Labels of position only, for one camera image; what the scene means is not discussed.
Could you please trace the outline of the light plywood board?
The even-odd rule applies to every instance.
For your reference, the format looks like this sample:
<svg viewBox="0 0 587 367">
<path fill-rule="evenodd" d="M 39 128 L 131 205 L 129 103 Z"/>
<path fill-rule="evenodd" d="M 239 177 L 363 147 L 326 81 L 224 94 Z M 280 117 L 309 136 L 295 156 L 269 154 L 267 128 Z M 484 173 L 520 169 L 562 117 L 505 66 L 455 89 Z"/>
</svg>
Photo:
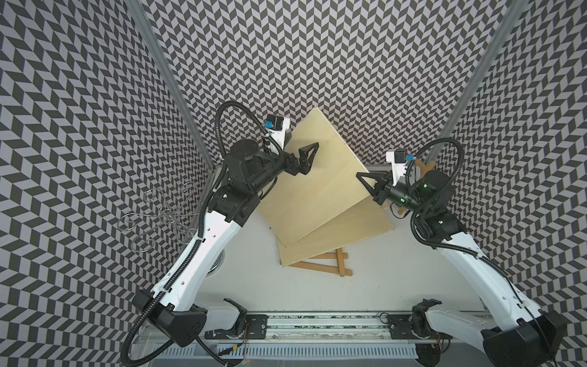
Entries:
<svg viewBox="0 0 587 367">
<path fill-rule="evenodd" d="M 280 263 L 289 266 L 393 230 L 382 207 L 366 197 L 294 244 L 278 243 Z"/>
<path fill-rule="evenodd" d="M 319 148 L 310 172 L 296 176 L 280 174 L 275 188 L 259 207 L 286 246 L 367 197 L 367 191 L 356 179 L 365 166 L 316 107 L 292 131 L 286 151 L 298 154 L 300 148 L 315 142 Z"/>
</svg>

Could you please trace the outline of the wooden easel with label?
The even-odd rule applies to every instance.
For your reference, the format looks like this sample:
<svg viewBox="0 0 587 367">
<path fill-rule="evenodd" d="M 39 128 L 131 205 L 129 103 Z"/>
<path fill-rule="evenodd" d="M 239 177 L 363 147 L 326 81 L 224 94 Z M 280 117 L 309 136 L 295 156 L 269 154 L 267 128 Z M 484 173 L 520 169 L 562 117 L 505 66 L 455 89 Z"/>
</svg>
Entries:
<svg viewBox="0 0 587 367">
<path fill-rule="evenodd" d="M 423 161 L 421 161 L 420 159 L 417 159 L 415 161 L 415 165 L 417 166 L 417 179 L 421 180 L 425 174 L 429 171 L 432 171 L 436 166 L 437 166 L 437 162 L 436 161 L 431 161 L 430 163 L 425 163 Z M 397 214 L 401 217 L 404 218 L 408 213 L 408 209 L 405 207 L 399 207 Z"/>
</svg>

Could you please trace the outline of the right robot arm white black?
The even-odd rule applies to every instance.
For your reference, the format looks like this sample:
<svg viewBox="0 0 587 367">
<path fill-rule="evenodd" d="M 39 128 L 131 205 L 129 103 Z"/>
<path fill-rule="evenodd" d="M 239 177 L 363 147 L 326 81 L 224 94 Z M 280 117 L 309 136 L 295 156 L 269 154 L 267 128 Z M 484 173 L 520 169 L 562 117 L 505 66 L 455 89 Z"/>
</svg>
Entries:
<svg viewBox="0 0 587 367">
<path fill-rule="evenodd" d="M 417 159 L 435 145 L 451 145 L 456 163 L 450 174 L 432 169 L 420 180 L 411 180 Z M 445 338 L 458 339 L 484 353 L 494 366 L 540 366 L 555 362 L 569 321 L 556 311 L 546 312 L 514 285 L 482 251 L 469 230 L 451 212 L 452 185 L 463 168 L 463 145 L 452 138 L 433 140 L 416 154 L 390 151 L 385 173 L 359 172 L 359 182 L 374 202 L 388 201 L 411 213 L 410 230 L 415 240 L 447 259 L 479 296 L 489 319 L 458 311 L 437 299 L 413 306 L 409 323 L 417 339 L 435 339 L 435 347 L 420 356 L 420 365 L 436 365 L 443 355 Z"/>
</svg>

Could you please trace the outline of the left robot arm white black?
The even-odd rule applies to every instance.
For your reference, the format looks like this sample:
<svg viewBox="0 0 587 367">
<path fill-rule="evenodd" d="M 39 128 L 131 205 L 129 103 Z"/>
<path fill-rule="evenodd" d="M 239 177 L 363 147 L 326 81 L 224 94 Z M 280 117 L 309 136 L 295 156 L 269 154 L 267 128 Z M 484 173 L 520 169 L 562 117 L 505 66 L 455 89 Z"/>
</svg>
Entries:
<svg viewBox="0 0 587 367">
<path fill-rule="evenodd" d="M 226 148 L 221 119 L 231 107 L 241 110 L 258 127 L 261 143 L 243 139 Z M 275 187 L 278 176 L 283 172 L 292 176 L 310 172 L 319 143 L 300 148 L 298 154 L 287 153 L 284 147 L 290 135 L 288 130 L 284 116 L 270 115 L 261 120 L 240 102 L 229 100 L 217 108 L 214 133 L 223 159 L 220 175 L 202 202 L 194 237 L 171 270 L 152 289 L 136 292 L 133 304 L 141 313 L 122 343 L 122 365 L 141 366 L 174 344 L 187 347 L 192 342 L 197 342 L 218 363 L 232 365 L 222 353 L 212 351 L 200 334 L 221 330 L 245 339 L 247 310 L 230 298 L 216 305 L 198 305 L 197 293 L 227 244 Z M 145 322 L 157 327 L 168 341 L 147 356 L 133 359 L 131 344 Z"/>
</svg>

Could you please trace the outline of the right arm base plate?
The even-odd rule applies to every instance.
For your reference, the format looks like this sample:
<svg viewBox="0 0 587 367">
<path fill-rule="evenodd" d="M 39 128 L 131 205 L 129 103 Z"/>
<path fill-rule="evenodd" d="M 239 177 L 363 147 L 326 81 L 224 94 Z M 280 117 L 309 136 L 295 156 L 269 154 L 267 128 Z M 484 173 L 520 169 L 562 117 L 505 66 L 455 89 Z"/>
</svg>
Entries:
<svg viewBox="0 0 587 367">
<path fill-rule="evenodd" d="M 423 299 L 412 307 L 411 313 L 381 313 L 379 319 L 388 327 L 391 339 L 452 339 L 448 334 L 437 333 L 427 321 L 426 312 L 440 304 L 436 299 Z"/>
</svg>

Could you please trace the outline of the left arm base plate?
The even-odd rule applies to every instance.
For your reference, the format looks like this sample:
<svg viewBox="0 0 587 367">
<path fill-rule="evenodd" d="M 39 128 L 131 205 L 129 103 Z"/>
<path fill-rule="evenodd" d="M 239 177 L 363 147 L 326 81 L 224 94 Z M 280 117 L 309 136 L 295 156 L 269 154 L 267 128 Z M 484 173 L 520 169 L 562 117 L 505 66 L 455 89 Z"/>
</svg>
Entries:
<svg viewBox="0 0 587 367">
<path fill-rule="evenodd" d="M 205 306 L 206 323 L 201 332 L 205 339 L 265 339 L 268 315 L 249 313 L 230 298 Z"/>
</svg>

